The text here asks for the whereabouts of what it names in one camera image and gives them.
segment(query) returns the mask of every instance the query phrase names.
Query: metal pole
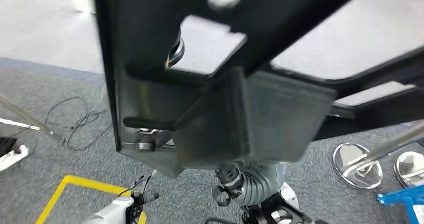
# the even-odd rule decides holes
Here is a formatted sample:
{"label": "metal pole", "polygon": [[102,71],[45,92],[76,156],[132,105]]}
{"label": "metal pole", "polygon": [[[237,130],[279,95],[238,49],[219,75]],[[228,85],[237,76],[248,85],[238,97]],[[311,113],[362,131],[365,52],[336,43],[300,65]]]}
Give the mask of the metal pole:
{"label": "metal pole", "polygon": [[352,160],[348,166],[344,168],[343,176],[348,176],[353,170],[364,169],[371,165],[373,161],[379,160],[388,154],[410,144],[419,139],[424,134],[424,121],[413,126],[410,130],[395,139],[386,142],[385,144],[371,150]]}
{"label": "metal pole", "polygon": [[23,124],[23,123],[19,123],[16,121],[12,121],[12,120],[6,120],[3,118],[0,118],[0,123],[3,123],[5,125],[9,125],[12,127],[16,127],[16,128],[21,128],[21,129],[30,129],[30,130],[40,130],[39,127],[37,126],[33,126],[33,125],[27,125],[27,124]]}
{"label": "metal pole", "polygon": [[19,108],[16,104],[14,104],[12,101],[8,100],[4,95],[0,94],[0,104],[3,104],[7,109],[15,113],[16,115],[22,117],[26,121],[28,121],[31,126],[38,127],[39,130],[48,135],[49,137],[53,138],[54,140],[58,141],[59,143],[62,143],[64,141],[64,138],[50,130],[46,125],[35,119],[33,116],[31,116],[29,113],[27,113],[25,110]]}

